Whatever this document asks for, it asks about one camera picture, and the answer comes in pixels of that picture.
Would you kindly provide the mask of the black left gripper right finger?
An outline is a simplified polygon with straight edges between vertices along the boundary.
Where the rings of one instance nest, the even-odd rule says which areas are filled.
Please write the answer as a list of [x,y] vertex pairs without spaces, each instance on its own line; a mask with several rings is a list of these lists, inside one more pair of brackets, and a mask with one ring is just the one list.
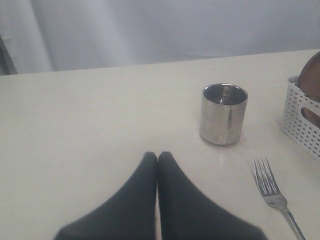
[[254,239],[254,227],[206,197],[168,151],[158,157],[157,180],[162,239]]

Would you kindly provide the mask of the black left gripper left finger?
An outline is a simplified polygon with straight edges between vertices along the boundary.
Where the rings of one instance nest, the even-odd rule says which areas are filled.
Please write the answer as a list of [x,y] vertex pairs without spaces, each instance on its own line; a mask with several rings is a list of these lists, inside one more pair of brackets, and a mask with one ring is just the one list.
[[127,182],[105,203],[62,227],[57,240],[154,240],[157,156],[146,152]]

